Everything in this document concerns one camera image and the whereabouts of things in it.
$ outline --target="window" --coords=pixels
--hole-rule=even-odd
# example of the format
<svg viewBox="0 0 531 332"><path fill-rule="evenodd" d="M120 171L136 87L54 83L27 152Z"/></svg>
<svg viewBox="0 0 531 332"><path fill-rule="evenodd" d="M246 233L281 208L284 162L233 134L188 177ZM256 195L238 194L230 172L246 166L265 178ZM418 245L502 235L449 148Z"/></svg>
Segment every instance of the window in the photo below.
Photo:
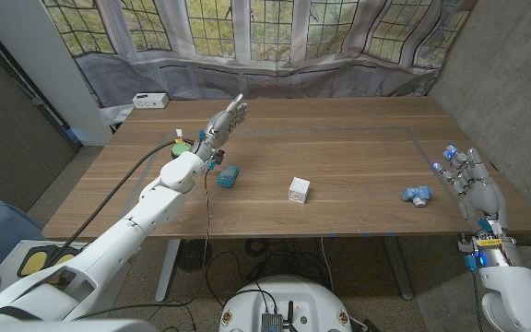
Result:
<svg viewBox="0 0 531 332"><path fill-rule="evenodd" d="M455 1L444 1L440 26L419 50L415 65L439 68L456 34L465 24L468 12L453 13Z"/></svg>
<svg viewBox="0 0 531 332"><path fill-rule="evenodd" d="M54 25L73 56L114 53L93 0L44 0Z"/></svg>
<svg viewBox="0 0 531 332"><path fill-rule="evenodd" d="M290 61L293 9L292 0L252 0L252 60Z"/></svg>
<svg viewBox="0 0 531 332"><path fill-rule="evenodd" d="M372 35L369 55L398 63L405 40L427 13L431 0L394 0Z"/></svg>
<svg viewBox="0 0 531 332"><path fill-rule="evenodd" d="M171 49L153 0L121 0L121 4L137 51Z"/></svg>
<svg viewBox="0 0 531 332"><path fill-rule="evenodd" d="M312 0L306 59L339 53L358 8L357 0Z"/></svg>
<svg viewBox="0 0 531 332"><path fill-rule="evenodd" d="M230 0L186 0L196 53L235 57Z"/></svg>

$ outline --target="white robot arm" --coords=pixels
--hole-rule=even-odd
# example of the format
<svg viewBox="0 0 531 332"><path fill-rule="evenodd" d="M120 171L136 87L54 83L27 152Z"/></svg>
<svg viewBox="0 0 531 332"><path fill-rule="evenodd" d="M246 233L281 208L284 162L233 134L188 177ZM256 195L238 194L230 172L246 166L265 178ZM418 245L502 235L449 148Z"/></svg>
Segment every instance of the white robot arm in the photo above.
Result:
<svg viewBox="0 0 531 332"><path fill-rule="evenodd" d="M184 195L195 186L193 174L207 170L230 132L244 120L246 104L240 94L215 115L195 153L184 152L161 169L147 185L136 206L83 252L14 283L0 293L0 322L24 319L70 321L88 314L108 282L139 245L158 227L182 212Z"/></svg>
<svg viewBox="0 0 531 332"><path fill-rule="evenodd" d="M467 253L471 270L479 257L480 280L492 290L482 299L483 313L489 323L501 332L531 332L531 269L522 267L515 239L508 237L505 199L499 186L489 177L478 152L467 154L454 146L443 153L456 175L439 163L433 169L448 180L458 193L463 217L469 220L475 235L458 244ZM480 219L478 223L471 220Z"/></svg>

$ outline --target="yellow part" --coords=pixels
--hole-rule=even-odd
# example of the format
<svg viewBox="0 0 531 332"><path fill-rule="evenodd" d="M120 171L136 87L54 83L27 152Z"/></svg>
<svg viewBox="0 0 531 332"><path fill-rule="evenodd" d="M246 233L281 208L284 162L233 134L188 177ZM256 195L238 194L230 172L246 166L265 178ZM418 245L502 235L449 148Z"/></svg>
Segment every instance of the yellow part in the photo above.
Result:
<svg viewBox="0 0 531 332"><path fill-rule="evenodd" d="M32 255L30 258L28 258L26 264L19 274L22 276L27 276L34 272L40 271L44 267L44 263L46 263L47 256L48 255L46 252L38 252Z"/></svg>
<svg viewBox="0 0 531 332"><path fill-rule="evenodd" d="M54 263L55 265L59 265L61 263L64 263L66 261L68 261L69 259L75 257L75 255L73 254L67 254L67 255L64 255L63 257L61 257L59 260L56 261L56 263Z"/></svg>
<svg viewBox="0 0 531 332"><path fill-rule="evenodd" d="M502 243L502 239L478 240L479 246L499 245L501 243Z"/></svg>

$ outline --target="white box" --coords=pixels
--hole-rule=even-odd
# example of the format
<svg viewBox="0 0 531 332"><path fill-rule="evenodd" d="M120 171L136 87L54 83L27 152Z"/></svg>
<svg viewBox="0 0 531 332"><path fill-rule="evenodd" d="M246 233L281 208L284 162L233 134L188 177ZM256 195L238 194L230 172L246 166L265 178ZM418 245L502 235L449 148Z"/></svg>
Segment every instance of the white box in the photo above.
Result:
<svg viewBox="0 0 531 332"><path fill-rule="evenodd" d="M310 181L295 177L288 191L288 199L304 204L309 194L309 185L311 185Z"/></svg>
<svg viewBox="0 0 531 332"><path fill-rule="evenodd" d="M133 104L137 109L165 108L170 99L167 93L137 93L133 98Z"/></svg>

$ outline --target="table surface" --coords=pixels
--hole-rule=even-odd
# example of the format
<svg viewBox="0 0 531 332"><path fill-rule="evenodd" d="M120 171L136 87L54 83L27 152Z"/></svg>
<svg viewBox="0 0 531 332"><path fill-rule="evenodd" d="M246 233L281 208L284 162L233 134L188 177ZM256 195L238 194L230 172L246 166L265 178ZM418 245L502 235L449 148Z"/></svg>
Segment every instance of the table surface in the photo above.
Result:
<svg viewBox="0 0 531 332"><path fill-rule="evenodd" d="M246 121L223 147L223 164L207 175L211 238L470 231L451 188L431 164L443 161L448 144L464 150L473 144L432 98L246 102ZM46 224L44 236L69 237L142 156L174 139L176 128L195 139L228 103L171 101L164 110L133 110ZM482 157L507 200L510 232L531 233L531 207ZM80 238L97 237L113 225L170 160L171 149L165 148L143 163ZM239 167L239 175L227 189L216 179L229 163ZM306 204L288 200L293 177L311 182ZM206 236L204 176L195 180L182 215L151 236ZM435 191L426 207L401 200L404 189L420 185Z"/></svg>

